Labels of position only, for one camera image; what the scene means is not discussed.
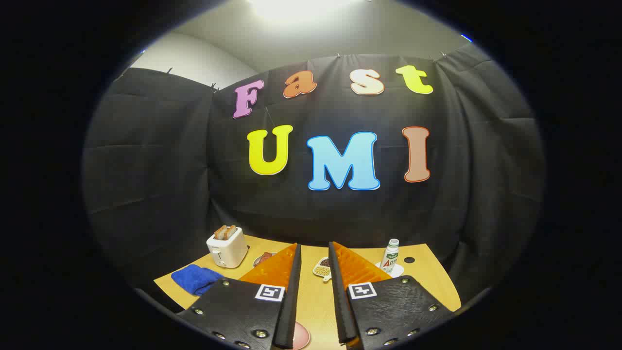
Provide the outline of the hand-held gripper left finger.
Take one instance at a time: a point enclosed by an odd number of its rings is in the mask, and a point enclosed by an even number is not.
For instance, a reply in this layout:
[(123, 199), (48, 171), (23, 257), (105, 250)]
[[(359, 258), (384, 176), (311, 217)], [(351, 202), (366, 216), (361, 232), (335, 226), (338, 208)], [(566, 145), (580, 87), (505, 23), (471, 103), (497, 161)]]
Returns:
[(292, 350), (297, 321), (301, 246), (280, 251), (260, 267), (264, 281), (219, 279), (188, 309), (178, 313), (185, 326), (229, 350)]

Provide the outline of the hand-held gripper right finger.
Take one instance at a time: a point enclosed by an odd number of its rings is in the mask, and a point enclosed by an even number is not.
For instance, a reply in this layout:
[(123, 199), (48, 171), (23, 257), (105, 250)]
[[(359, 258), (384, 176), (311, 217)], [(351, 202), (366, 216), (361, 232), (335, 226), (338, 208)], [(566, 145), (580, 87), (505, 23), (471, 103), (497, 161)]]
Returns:
[(410, 275), (373, 277), (368, 261), (328, 245), (339, 342), (349, 349), (398, 349), (455, 317)]

